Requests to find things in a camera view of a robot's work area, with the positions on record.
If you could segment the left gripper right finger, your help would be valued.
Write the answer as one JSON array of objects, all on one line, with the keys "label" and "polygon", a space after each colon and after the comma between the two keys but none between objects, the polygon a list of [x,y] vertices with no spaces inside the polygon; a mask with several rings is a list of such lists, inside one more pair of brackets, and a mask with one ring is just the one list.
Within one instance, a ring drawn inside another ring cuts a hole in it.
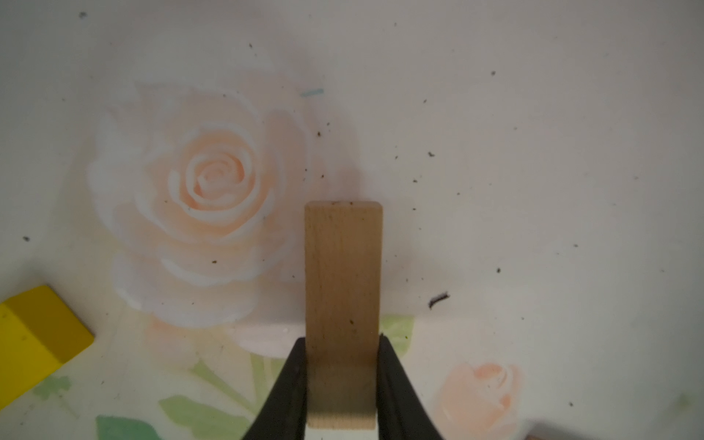
[{"label": "left gripper right finger", "polygon": [[442,440],[390,339],[379,336],[376,405],[381,440]]}]

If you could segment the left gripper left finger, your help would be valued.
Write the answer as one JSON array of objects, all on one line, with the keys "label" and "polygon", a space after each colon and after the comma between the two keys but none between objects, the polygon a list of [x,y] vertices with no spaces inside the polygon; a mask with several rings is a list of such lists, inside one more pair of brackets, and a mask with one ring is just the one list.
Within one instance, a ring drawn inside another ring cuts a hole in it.
[{"label": "left gripper left finger", "polygon": [[304,440],[307,418],[305,338],[296,340],[269,397],[243,440]]}]

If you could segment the wooden block top edge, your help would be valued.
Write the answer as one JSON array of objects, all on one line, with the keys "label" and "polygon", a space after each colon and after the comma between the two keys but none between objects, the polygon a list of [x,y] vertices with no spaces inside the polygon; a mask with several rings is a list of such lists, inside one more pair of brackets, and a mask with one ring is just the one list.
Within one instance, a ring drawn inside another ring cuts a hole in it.
[{"label": "wooden block top edge", "polygon": [[311,202],[304,209],[307,423],[377,425],[383,208]]}]

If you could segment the yellow long block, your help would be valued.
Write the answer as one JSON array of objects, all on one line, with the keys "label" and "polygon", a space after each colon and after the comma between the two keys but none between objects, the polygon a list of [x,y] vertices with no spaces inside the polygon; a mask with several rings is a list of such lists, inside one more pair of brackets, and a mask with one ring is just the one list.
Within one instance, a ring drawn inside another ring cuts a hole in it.
[{"label": "yellow long block", "polygon": [[16,401],[94,341],[94,334],[47,285],[2,302],[1,406]]}]

